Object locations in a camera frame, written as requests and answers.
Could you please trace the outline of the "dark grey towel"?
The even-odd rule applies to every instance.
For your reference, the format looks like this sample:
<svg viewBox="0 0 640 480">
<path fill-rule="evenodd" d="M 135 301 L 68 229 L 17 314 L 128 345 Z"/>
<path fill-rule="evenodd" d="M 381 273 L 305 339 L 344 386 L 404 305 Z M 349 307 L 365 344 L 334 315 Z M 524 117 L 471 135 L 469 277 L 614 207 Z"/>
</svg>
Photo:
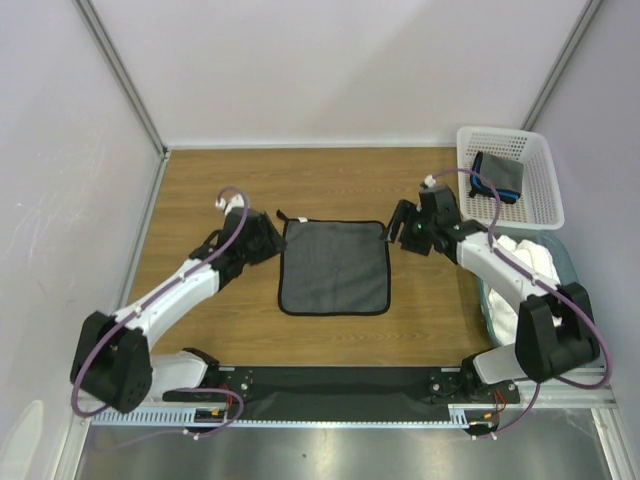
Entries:
<svg viewBox="0 0 640 480">
<path fill-rule="evenodd" d="M 278 306 L 290 316 L 377 316 L 391 306 L 391 261 L 377 220 L 289 217 Z"/>
</svg>

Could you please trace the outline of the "blue and grey towel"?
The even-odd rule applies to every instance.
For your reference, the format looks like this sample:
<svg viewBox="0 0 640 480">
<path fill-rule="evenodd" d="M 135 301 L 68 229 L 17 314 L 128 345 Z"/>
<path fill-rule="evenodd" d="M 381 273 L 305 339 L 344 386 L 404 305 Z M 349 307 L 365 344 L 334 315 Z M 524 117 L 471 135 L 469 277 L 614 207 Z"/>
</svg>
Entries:
<svg viewBox="0 0 640 480">
<path fill-rule="evenodd" d="M 474 158 L 470 175 L 469 197 L 476 195 L 492 197 L 491 187 L 497 191 L 500 201 L 513 205 L 522 195 L 524 164 L 497 155 L 478 152 Z"/>
</svg>

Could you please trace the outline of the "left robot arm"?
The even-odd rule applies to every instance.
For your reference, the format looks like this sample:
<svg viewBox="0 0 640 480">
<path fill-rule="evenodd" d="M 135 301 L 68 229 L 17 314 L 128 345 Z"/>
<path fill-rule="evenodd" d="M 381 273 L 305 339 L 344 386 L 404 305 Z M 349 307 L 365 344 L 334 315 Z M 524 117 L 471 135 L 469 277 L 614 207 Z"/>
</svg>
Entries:
<svg viewBox="0 0 640 480">
<path fill-rule="evenodd" d="M 257 265 L 285 250 L 286 242 L 265 212 L 230 207 L 223 226 L 194 249 L 178 270 L 154 290 L 115 313 L 95 311 L 83 322 L 70 381 L 79 416 L 80 393 L 120 413 L 147 399 L 187 390 L 199 400 L 214 397 L 219 374 L 210 358 L 185 349 L 153 357 L 159 339 L 201 302 Z"/>
</svg>

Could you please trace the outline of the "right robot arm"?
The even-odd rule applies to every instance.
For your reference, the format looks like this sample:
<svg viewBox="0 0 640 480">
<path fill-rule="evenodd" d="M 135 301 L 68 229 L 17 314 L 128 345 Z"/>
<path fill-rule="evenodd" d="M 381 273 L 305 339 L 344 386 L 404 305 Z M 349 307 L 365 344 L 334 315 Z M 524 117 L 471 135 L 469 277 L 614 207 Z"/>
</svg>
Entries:
<svg viewBox="0 0 640 480">
<path fill-rule="evenodd" d="M 502 248 L 488 227 L 462 220 L 448 186 L 424 187 L 417 203 L 400 200 L 381 238 L 419 255 L 436 251 L 446 256 L 515 311 L 513 342 L 463 360 L 460 388 L 469 400 L 486 400 L 506 381 L 563 380 L 569 371 L 602 357 L 586 289 L 577 282 L 561 285 L 535 272 Z"/>
</svg>

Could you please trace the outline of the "white towel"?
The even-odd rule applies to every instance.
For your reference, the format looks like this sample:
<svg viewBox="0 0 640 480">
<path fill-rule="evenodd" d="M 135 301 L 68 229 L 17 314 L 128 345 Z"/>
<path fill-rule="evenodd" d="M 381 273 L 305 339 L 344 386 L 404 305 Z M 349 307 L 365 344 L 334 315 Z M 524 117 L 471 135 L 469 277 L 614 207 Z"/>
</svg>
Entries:
<svg viewBox="0 0 640 480">
<path fill-rule="evenodd" d="M 552 279 L 555 284 L 559 283 L 560 278 L 552 254 L 545 246 L 528 239 L 516 241 L 506 234 L 498 236 L 497 242 L 503 249 L 512 253 L 538 274 Z M 514 343 L 517 331 L 517 313 L 499 293 L 491 288 L 487 289 L 485 299 L 488 315 L 487 326 L 494 343 L 498 346 Z"/>
</svg>

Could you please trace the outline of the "white perforated plastic basket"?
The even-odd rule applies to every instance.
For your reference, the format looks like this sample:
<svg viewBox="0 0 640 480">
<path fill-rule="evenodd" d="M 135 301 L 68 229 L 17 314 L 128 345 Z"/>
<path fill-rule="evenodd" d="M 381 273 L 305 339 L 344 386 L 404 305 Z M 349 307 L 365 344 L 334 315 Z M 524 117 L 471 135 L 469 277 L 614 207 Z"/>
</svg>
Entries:
<svg viewBox="0 0 640 480">
<path fill-rule="evenodd" d="M 508 228 L 557 230 L 564 209 L 551 150 L 540 134 L 480 126 L 457 132 L 460 211 L 485 224 Z"/>
</svg>

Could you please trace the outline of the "clear teal plastic bin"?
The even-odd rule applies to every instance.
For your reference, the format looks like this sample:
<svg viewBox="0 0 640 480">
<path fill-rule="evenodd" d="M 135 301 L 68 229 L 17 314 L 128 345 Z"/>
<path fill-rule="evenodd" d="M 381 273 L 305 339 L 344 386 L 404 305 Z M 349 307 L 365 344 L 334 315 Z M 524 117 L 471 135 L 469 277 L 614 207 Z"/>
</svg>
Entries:
<svg viewBox="0 0 640 480">
<path fill-rule="evenodd" d="M 497 228 L 494 232 L 495 239 L 497 240 L 497 237 L 502 234 L 506 234 L 516 241 L 528 239 L 539 245 L 545 246 L 552 254 L 554 264 L 560 278 L 558 284 L 565 285 L 574 282 L 580 282 L 571 254 L 565 247 L 564 243 L 553 232 L 547 230 Z M 490 287 L 479 277 L 477 277 L 476 280 L 480 295 L 480 309 L 483 315 L 484 324 L 486 326 L 492 345 L 494 347 L 499 347 L 494 343 L 487 326 L 488 315 L 486 313 L 487 303 L 485 296 L 487 289 Z"/>
</svg>

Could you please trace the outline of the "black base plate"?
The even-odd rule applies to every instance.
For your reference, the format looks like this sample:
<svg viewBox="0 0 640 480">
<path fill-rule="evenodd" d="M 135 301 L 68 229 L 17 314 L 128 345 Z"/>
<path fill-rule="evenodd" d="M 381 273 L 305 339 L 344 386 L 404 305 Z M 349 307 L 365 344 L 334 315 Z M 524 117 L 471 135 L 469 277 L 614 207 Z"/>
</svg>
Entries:
<svg viewBox="0 0 640 480">
<path fill-rule="evenodd" d="M 468 390 L 444 367 L 218 366 L 202 386 L 238 393 L 247 421 L 444 421 L 452 404 L 520 402 L 510 382 Z"/>
</svg>

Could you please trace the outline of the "right aluminium corner post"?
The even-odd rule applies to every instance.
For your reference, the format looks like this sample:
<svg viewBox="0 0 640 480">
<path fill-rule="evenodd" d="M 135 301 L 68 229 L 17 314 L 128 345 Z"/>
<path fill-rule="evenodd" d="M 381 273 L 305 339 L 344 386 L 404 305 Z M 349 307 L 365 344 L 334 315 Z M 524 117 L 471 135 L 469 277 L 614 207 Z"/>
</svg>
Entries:
<svg viewBox="0 0 640 480">
<path fill-rule="evenodd" d="M 583 40 L 606 4 L 606 0 L 588 0 L 585 2 L 529 108 L 520 126 L 521 130 L 532 131 L 535 128 Z"/>
</svg>

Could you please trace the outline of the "aluminium corner post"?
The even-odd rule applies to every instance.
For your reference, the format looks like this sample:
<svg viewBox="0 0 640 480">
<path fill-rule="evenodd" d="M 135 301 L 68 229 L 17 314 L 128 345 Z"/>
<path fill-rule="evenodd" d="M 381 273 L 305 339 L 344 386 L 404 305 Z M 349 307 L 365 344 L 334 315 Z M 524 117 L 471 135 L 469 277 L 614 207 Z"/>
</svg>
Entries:
<svg viewBox="0 0 640 480">
<path fill-rule="evenodd" d="M 585 2 L 529 108 L 520 126 L 521 130 L 532 131 L 535 128 L 583 40 L 606 4 L 606 0 L 588 0 Z"/>
<path fill-rule="evenodd" d="M 78 11 L 91 38 L 95 42 L 108 69 L 113 75 L 118 88 L 123 94 L 134 117 L 141 126 L 144 134 L 151 143 L 153 149 L 161 157 L 165 158 L 168 148 L 146 108 L 146 105 L 131 78 L 118 49 L 111 38 L 99 12 L 90 0 L 73 0 L 72 4 Z"/>
</svg>

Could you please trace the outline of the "left aluminium corner post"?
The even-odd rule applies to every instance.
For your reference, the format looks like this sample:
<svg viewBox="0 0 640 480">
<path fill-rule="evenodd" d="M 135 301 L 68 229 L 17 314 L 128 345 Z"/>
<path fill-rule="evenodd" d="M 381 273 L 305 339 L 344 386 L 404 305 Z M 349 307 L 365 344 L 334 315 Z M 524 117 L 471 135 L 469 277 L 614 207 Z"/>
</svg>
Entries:
<svg viewBox="0 0 640 480">
<path fill-rule="evenodd" d="M 91 38 L 95 42 L 108 69 L 113 75 L 118 88 L 123 94 L 134 117 L 141 126 L 144 134 L 151 143 L 153 149 L 161 157 L 165 158 L 168 148 L 146 108 L 146 105 L 131 78 L 118 49 L 111 38 L 99 12 L 90 0 L 73 0 L 72 4 L 78 11 Z"/>
</svg>

